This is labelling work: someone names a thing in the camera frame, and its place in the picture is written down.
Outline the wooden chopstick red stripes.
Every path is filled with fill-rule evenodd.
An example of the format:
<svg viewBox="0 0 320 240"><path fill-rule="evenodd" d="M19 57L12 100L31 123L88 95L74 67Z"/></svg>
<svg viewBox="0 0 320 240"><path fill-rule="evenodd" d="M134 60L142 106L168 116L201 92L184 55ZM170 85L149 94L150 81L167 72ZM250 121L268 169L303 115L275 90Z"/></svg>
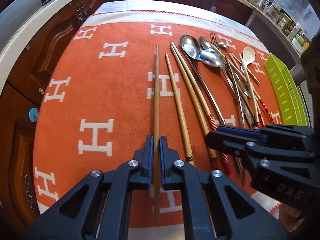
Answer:
<svg viewBox="0 0 320 240"><path fill-rule="evenodd" d="M189 69L188 65L186 64L184 58L182 57L182 54L174 44L174 42L170 42L170 45L172 46L174 56L177 55L177 58L179 59L184 72L186 73L189 83L191 87L193 88L193 94L195 95L196 99L196 106L200 109L200 116L202 116L202 119L204 120L205 126L207 131L204 133L207 135L210 131L215 131L217 129L217 126L215 124L214 118L210 112L210 109L204 99L204 96L199 88L199 85L197 84L195 77L193 76L191 70Z"/></svg>

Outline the wooden chopstick gold band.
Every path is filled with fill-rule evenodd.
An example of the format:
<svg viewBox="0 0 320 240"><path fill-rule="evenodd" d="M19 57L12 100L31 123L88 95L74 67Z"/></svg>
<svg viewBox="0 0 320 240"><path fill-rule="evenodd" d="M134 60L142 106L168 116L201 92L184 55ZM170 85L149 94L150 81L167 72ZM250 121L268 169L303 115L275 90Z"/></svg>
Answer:
<svg viewBox="0 0 320 240"><path fill-rule="evenodd" d="M174 55L172 46L170 46L170 49L171 49L172 54ZM200 116L200 114L201 114L201 113L200 113L200 109L196 106L196 99L195 99L195 95L193 94L193 92L194 92L194 91L193 91L193 88L191 87L191 85L190 85L190 83L189 83L188 77L187 77L186 73L184 72L184 69L183 69L183 67L182 67L179 59L177 58L177 55L175 55L174 57L175 57L176 62L177 62L177 64L178 64L179 68L180 68L181 74L182 74L182 76L183 76L183 78L184 78L185 84L186 84L186 86L187 86L187 90L188 90L188 92L189 92L191 101L192 101L192 103L193 103L193 107L194 107L194 109L195 109L195 112L196 112L198 121L199 121L199 123L200 123L200 127L201 127L201 129L202 129L202 134L203 134L203 136L205 137L206 135L205 135L204 133L207 131L207 129L206 129L204 120L202 119L202 116Z"/></svg>

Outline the plain wooden chopstick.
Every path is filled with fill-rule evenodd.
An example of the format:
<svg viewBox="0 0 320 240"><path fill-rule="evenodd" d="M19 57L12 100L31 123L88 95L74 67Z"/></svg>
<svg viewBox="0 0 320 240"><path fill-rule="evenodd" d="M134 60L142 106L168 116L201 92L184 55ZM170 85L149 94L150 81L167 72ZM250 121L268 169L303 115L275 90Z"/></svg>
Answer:
<svg viewBox="0 0 320 240"><path fill-rule="evenodd" d="M153 196L154 196L154 221L160 221L160 188L161 171L159 157L160 137L160 110L159 110L159 46L155 51L155 78L154 78L154 102L153 102Z"/></svg>

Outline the white ceramic spoon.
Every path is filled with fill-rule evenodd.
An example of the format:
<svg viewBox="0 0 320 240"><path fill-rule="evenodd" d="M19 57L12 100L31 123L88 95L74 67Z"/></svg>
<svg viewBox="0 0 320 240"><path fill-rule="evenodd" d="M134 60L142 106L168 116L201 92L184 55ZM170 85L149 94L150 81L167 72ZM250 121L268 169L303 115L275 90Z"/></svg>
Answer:
<svg viewBox="0 0 320 240"><path fill-rule="evenodd" d="M246 82L247 82L249 92L252 97L253 108L254 108L255 127L259 127L260 122L259 122L259 112L257 109L257 101L255 99L253 85L251 84L251 81L249 78L249 73L248 73L248 68L247 68L249 64L251 64L255 61L255 52L251 47L245 47L242 51L242 54L240 54L240 56L241 56L241 60L242 60L242 67L245 72Z"/></svg>

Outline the steel tablespoon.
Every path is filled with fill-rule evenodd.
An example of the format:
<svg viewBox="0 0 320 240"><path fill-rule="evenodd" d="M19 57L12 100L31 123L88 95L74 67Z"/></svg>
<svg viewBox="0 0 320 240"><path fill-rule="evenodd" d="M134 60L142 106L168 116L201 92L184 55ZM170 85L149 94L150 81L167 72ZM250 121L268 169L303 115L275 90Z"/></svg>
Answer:
<svg viewBox="0 0 320 240"><path fill-rule="evenodd" d="M222 70L231 90L233 91L233 93L235 94L235 96L238 100L241 118L243 120L245 119L247 121L249 128L252 128L254 125L254 120L253 120L253 116L252 116L252 111L250 109L250 105L246 101L246 98L240 94L240 89L238 88L238 84L233 82L233 80L230 79L229 75L227 74L226 64L223 61L223 59L221 58L221 56L218 53L213 52L212 50L209 50L209 51L201 50L200 51L200 59L205 64L207 64L211 67L220 68Z"/></svg>

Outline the small wooden-handled spoon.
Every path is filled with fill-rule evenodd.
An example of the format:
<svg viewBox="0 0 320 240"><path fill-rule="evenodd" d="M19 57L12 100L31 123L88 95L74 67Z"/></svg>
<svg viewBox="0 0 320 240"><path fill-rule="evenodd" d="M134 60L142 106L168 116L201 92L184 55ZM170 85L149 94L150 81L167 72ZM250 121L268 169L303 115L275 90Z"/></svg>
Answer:
<svg viewBox="0 0 320 240"><path fill-rule="evenodd" d="M220 48L227 50L232 55L233 59L236 61L237 64L242 64L241 61L230 51L230 48L227 44L225 44L224 42L218 42L217 45ZM256 76L249 69L247 71L249 75L253 78L253 80L257 83L257 85L260 85L261 82L256 78Z"/></svg>

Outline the steel fork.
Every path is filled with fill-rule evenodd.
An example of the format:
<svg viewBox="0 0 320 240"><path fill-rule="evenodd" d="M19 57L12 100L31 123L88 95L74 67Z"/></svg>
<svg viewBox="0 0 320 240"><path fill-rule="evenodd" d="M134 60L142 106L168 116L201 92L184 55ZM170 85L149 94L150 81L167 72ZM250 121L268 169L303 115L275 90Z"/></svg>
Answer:
<svg viewBox="0 0 320 240"><path fill-rule="evenodd" d="M210 40L211 40L212 44L214 45L214 47L217 49L217 51L220 51L220 48L219 48L217 41L216 41L215 33L210 33ZM240 109L240 114L241 114L241 126L242 126L242 128L245 128L245 115L244 115L244 109L242 106L242 98L239 94L239 90L238 90L237 83L235 80L235 75L234 75L234 72L229 64L227 57L223 53L221 53L221 55L223 56L223 59L226 62L226 66L227 66L227 68L231 74L231 77L232 77L234 91L235 91L235 94L238 98L238 103L239 103L239 109Z"/></svg>

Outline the small steel spoon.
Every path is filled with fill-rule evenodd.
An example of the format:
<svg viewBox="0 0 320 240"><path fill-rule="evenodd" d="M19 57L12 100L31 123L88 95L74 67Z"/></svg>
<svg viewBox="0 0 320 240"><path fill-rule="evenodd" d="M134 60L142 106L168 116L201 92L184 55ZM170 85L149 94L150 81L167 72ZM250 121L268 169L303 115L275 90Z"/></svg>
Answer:
<svg viewBox="0 0 320 240"><path fill-rule="evenodd" d="M223 59L223 61L225 62L225 64L229 63L230 64L230 68L232 70L234 70L234 68L232 67L232 64L229 62L229 59L227 59L227 57L221 52L219 51L213 44L211 44L206 38L204 38L203 36L199 37L199 41L201 46L205 49L205 50L212 50L214 51L216 54L219 54L221 59ZM236 76L236 78L238 79L238 85L240 86L241 90L243 91L243 93L249 98L251 99L251 95L250 93L246 90L246 86L244 86L241 82L241 80L238 78L238 76Z"/></svg>

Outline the large long-handled steel spoon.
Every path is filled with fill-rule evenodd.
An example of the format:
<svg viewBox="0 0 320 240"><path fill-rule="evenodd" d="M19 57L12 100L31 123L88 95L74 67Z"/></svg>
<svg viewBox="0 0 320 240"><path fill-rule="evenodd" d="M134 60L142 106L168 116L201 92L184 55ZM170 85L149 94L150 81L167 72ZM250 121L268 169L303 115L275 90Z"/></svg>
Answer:
<svg viewBox="0 0 320 240"><path fill-rule="evenodd" d="M200 51L202 50L200 48L200 45L198 43L198 41L192 37L191 35L188 34L184 34L180 37L180 46L185 54L185 56L188 58L188 61L190 63L190 65L193 68L194 73L196 74L197 78L199 79L202 87L204 88L205 93L207 94L210 103L212 104L217 117L220 121L220 124L222 125L226 125L225 119L223 118L223 115L219 109L218 104L216 103L212 93L210 92L207 84L205 83L204 79L202 78L199 70L194 66L193 61L199 61L204 63L201 59L200 59Z"/></svg>

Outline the wooden chopstick black band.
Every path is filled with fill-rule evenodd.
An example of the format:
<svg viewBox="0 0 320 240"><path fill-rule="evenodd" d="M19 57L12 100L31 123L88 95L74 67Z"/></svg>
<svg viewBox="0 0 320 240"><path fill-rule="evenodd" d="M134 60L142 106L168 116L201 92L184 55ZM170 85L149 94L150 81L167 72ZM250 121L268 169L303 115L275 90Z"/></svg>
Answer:
<svg viewBox="0 0 320 240"><path fill-rule="evenodd" d="M174 72L171 67L169 55L167 53L165 53L165 60L167 63L167 68L168 68L170 81L171 81L171 85L172 85L172 91L173 91L174 98L175 98L177 114L178 114L178 119L179 119L180 128L181 128L183 146L184 146L184 151L185 151L185 158L189 164L194 165L193 153L192 153L192 149L191 149L191 143L190 143L187 123L185 120L184 111L183 111L183 107L182 107L182 102L181 102L181 98L180 98L178 88L176 85Z"/></svg>

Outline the green plastic utensil tray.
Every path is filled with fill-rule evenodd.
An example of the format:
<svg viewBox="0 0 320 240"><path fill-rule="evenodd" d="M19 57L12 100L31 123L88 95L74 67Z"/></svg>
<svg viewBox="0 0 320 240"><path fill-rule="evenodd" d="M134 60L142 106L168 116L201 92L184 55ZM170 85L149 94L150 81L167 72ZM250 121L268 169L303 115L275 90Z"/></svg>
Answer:
<svg viewBox="0 0 320 240"><path fill-rule="evenodd" d="M264 67L276 94L283 124L308 126L302 100L287 66L270 53Z"/></svg>

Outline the orange H-pattern blanket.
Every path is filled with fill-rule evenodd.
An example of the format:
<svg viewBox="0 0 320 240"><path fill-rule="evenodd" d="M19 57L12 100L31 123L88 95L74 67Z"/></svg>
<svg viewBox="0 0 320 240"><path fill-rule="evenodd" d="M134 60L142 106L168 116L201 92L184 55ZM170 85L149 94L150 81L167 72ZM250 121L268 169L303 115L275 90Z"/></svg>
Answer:
<svg viewBox="0 0 320 240"><path fill-rule="evenodd" d="M264 68L268 51L242 24L201 9L114 9L101 7L63 53L40 107L34 146L34 181L40 212L45 212L93 169L110 171L129 161L153 134L154 57L159 53L160 134L185 158L176 103L168 71L172 69L187 123L195 166L213 163L204 143L185 81L171 52L184 34L211 33L235 55L246 47L256 54L249 69L255 87L276 123L276 95Z"/></svg>

